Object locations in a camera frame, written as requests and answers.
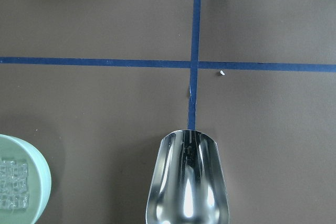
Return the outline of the steel ice scoop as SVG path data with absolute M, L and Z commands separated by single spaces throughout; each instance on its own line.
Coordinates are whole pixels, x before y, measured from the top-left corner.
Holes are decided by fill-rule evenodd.
M 217 143 L 208 135 L 195 130 L 176 130 L 161 140 L 145 222 L 230 222 Z

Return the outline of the light green bowl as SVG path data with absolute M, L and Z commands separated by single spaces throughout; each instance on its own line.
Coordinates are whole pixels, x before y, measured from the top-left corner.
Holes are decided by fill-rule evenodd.
M 42 153 L 17 137 L 1 135 L 1 159 L 28 164 L 29 205 L 26 210 L 1 210 L 1 223 L 36 223 L 51 193 L 51 173 Z

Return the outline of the clear ice cubes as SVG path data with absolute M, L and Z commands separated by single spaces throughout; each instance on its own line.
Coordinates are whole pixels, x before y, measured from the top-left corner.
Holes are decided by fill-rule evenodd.
M 1 210 L 26 210 L 28 205 L 28 164 L 1 159 Z

